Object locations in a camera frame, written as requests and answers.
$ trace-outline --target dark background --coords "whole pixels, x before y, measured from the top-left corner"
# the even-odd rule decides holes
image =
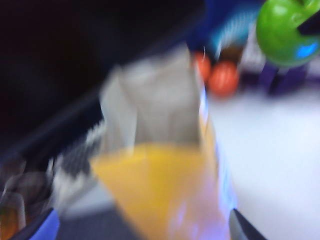
[[[3,0],[0,159],[41,161],[101,119],[114,64],[165,51],[204,12],[199,0]]]

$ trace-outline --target white table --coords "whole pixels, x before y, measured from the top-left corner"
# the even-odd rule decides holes
[[[209,107],[239,210],[268,240],[320,240],[320,89]]]

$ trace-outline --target blue object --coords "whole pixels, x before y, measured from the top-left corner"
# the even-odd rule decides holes
[[[259,13],[257,4],[245,4],[235,8],[227,20],[220,25],[209,38],[209,47],[219,58],[225,47],[235,44],[244,45],[248,39],[250,25],[254,23]]]
[[[296,56],[298,57],[298,59],[303,59],[312,55],[317,50],[318,50],[318,43],[314,42],[311,45],[299,47],[296,53]]]
[[[55,240],[59,225],[58,213],[53,208],[50,208],[15,234],[10,240]]]
[[[261,0],[205,0],[206,13],[204,19],[187,39],[191,51],[206,44],[213,31],[222,29],[230,18],[238,13],[260,8]]]

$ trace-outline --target orange liquid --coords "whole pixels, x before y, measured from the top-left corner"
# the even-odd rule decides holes
[[[0,239],[8,240],[19,231],[18,213],[11,207],[2,207],[0,211]]]
[[[197,146],[140,145],[100,156],[92,169],[146,239],[230,239],[214,165]]]

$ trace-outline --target green toy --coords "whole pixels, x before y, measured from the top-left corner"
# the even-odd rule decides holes
[[[295,67],[320,51],[320,35],[297,27],[320,10],[320,0],[267,0],[258,15],[256,37],[266,58],[278,67]]]

